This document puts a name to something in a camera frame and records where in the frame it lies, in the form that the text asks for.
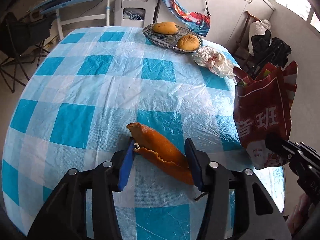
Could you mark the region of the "person's right hand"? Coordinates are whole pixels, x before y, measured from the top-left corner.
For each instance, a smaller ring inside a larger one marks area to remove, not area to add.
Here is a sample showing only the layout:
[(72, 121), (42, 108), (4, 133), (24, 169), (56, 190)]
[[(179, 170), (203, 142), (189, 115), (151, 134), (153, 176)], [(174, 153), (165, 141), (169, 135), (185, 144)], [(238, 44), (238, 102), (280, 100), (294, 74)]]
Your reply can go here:
[(306, 223), (315, 209), (310, 197), (303, 193), (286, 220), (287, 227), (293, 237)]

